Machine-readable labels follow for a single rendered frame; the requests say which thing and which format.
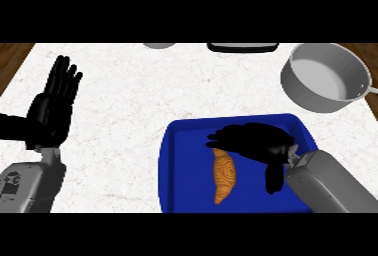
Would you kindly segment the grey metal pot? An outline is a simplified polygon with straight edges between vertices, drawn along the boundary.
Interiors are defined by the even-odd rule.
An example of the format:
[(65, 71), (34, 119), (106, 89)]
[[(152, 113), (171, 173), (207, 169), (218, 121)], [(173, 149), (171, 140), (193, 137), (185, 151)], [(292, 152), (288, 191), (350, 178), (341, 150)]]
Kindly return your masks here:
[(365, 62), (335, 43), (295, 46), (280, 71), (280, 85), (292, 102), (314, 113), (334, 113), (369, 93), (378, 95)]

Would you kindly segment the grey round object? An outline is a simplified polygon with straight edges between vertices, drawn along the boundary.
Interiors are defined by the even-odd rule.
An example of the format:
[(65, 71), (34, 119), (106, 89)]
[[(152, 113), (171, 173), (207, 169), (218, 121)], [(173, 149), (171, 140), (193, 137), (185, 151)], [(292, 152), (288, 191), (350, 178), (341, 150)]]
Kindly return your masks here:
[(167, 49), (176, 43), (143, 43), (143, 45), (151, 49)]

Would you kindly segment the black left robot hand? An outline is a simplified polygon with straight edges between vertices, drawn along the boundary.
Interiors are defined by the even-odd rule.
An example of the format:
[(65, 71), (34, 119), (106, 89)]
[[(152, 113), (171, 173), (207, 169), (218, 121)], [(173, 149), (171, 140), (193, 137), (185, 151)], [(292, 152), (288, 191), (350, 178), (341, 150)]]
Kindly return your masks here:
[(44, 91), (34, 97), (25, 117), (0, 113), (0, 140), (24, 141), (25, 148), (58, 148), (68, 138), (72, 105), (83, 73), (59, 55), (47, 77)]

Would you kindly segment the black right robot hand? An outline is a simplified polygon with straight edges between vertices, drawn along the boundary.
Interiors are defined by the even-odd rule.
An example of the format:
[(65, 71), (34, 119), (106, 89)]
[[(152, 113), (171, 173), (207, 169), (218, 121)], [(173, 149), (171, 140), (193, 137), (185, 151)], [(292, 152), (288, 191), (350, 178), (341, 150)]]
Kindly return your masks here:
[(289, 163), (294, 137), (276, 126), (263, 123), (227, 125), (207, 136), (208, 148), (238, 153), (266, 164), (266, 191), (270, 195), (283, 188), (283, 165)]

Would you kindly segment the orange croissant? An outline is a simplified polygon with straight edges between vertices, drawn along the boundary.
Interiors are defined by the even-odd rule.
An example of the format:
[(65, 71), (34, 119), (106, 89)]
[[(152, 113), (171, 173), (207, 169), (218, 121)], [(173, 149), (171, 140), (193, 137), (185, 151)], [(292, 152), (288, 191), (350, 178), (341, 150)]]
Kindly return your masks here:
[(236, 168), (229, 153), (217, 148), (213, 149), (213, 178), (216, 184), (214, 204), (218, 205), (227, 198), (236, 185)]

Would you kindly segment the blue tray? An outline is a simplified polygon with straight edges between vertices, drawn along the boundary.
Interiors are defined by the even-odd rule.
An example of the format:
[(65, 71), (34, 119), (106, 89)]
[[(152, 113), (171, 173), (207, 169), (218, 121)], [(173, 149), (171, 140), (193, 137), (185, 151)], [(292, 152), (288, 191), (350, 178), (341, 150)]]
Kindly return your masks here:
[(310, 208), (289, 188), (266, 192), (266, 165), (233, 155), (236, 186), (221, 203), (214, 202), (213, 149), (208, 136), (224, 126), (249, 122), (279, 127), (298, 144), (298, 154), (317, 148), (310, 132), (292, 114), (176, 120), (161, 143), (158, 195), (165, 213), (307, 213)]

